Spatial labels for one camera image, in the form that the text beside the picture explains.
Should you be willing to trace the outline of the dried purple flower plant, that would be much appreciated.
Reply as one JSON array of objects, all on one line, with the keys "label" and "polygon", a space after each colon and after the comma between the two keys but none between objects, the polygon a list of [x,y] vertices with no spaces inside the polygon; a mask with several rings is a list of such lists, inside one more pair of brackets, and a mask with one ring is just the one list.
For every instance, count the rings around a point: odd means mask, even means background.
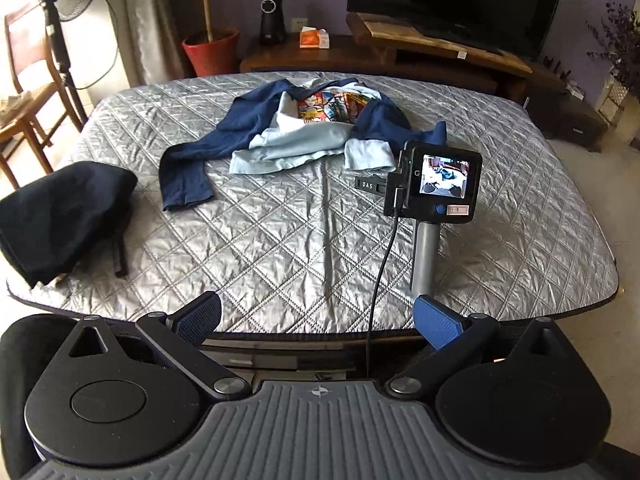
[{"label": "dried purple flower plant", "polygon": [[639,99],[640,35],[639,13],[626,4],[608,2],[599,25],[587,24],[597,41],[597,50],[587,55],[607,62],[613,77]]}]

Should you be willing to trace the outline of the dark navy folded garment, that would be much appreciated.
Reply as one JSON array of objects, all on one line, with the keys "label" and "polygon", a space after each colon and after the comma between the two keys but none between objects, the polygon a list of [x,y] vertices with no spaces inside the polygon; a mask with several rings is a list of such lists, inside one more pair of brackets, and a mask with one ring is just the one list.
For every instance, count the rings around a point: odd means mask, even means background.
[{"label": "dark navy folded garment", "polygon": [[74,162],[1,200],[1,252],[30,287],[70,273],[96,246],[112,243],[114,273],[128,274],[125,231],[138,183],[130,170]]}]

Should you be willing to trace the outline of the blue raglan graphic shirt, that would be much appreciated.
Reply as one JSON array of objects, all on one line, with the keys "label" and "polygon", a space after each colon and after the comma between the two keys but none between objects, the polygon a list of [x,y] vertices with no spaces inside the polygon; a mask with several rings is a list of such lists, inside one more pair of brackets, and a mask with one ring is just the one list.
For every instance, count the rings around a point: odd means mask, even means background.
[{"label": "blue raglan graphic shirt", "polygon": [[409,141],[443,146],[444,122],[413,129],[384,93],[356,78],[280,79],[236,98],[226,116],[200,140],[176,144],[160,159],[160,192],[167,211],[214,197],[205,171],[210,160],[229,159],[230,174],[274,174],[328,155],[348,170],[393,169]]}]

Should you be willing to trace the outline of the silver quilted table cover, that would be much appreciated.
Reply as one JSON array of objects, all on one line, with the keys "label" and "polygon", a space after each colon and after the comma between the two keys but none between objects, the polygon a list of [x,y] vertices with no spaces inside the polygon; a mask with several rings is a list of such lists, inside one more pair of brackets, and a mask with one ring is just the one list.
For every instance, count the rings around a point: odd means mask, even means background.
[{"label": "silver quilted table cover", "polygon": [[[224,333],[337,336],[412,325],[410,220],[393,222],[382,198],[356,188],[341,157],[269,176],[206,171],[216,197],[168,212],[160,155],[215,128],[234,98],[272,73],[137,87],[104,99],[64,162],[95,160],[134,172],[126,278],[98,248],[67,278],[30,287],[2,266],[1,288],[69,315],[134,320],[218,292]],[[615,258],[582,194],[549,143],[512,101],[441,84],[369,76],[413,128],[444,122],[452,145],[483,157],[475,216],[440,230],[435,295],[460,313],[501,321],[571,315],[618,289]]]}]

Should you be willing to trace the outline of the beige curtain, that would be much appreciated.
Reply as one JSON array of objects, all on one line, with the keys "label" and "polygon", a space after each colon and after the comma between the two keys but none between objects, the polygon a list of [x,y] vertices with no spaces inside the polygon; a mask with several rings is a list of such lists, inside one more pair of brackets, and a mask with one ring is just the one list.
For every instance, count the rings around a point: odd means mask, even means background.
[{"label": "beige curtain", "polygon": [[186,76],[169,0],[107,0],[119,56],[131,87]]}]

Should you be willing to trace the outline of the wooden chair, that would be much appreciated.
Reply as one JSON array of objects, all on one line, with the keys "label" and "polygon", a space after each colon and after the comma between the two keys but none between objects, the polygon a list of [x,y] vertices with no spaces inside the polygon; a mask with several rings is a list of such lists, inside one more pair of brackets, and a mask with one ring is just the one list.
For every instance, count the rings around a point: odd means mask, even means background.
[{"label": "wooden chair", "polygon": [[[1,144],[25,141],[46,174],[53,168],[44,149],[52,144],[52,136],[69,120],[77,130],[84,121],[73,107],[72,99],[55,65],[51,41],[47,34],[44,11],[38,2],[2,18],[6,60],[14,92],[1,105]],[[62,104],[62,113],[48,130],[38,114],[53,98]]]}]

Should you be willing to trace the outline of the wooden TV cabinet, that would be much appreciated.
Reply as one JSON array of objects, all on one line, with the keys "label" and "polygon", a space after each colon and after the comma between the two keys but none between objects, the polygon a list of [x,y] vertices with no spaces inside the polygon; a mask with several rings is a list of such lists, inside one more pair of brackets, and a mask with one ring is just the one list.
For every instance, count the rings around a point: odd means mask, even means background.
[{"label": "wooden TV cabinet", "polygon": [[425,36],[386,16],[349,12],[346,23],[350,33],[331,36],[326,49],[302,46],[297,34],[273,46],[254,39],[241,70],[326,70],[448,84],[523,105],[548,139],[590,152],[602,148],[608,125],[592,106],[570,94],[566,75],[505,50]]}]

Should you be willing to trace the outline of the white wall socket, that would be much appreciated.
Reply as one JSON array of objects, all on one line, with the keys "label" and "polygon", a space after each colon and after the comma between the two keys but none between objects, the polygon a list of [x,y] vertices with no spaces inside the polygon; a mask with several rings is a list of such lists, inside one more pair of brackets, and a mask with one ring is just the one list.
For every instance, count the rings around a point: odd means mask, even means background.
[{"label": "white wall socket", "polygon": [[308,18],[291,18],[292,32],[301,32],[308,25]]}]

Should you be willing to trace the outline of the orange white tissue box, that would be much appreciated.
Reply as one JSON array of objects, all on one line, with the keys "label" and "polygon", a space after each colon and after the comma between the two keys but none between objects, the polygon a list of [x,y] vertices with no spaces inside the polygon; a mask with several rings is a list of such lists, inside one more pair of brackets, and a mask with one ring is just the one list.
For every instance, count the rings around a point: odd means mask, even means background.
[{"label": "orange white tissue box", "polygon": [[330,36],[323,28],[304,26],[299,32],[299,47],[308,50],[329,50]]}]

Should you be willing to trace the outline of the black cylindrical speaker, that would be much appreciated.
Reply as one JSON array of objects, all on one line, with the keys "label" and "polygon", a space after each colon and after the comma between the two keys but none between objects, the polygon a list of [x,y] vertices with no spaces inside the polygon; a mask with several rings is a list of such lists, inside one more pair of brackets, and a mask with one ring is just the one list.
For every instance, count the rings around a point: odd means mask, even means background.
[{"label": "black cylindrical speaker", "polygon": [[275,46],[286,41],[282,0],[262,0],[260,3],[259,43],[262,46]]}]

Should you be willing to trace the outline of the red plant pot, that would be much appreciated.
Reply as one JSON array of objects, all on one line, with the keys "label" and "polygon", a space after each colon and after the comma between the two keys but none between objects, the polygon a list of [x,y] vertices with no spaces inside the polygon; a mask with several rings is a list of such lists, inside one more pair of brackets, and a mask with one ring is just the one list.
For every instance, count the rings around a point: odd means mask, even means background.
[{"label": "red plant pot", "polygon": [[186,56],[199,77],[234,74],[239,69],[238,47],[240,32],[223,27],[213,30],[213,39],[207,32],[197,32],[182,42]]}]

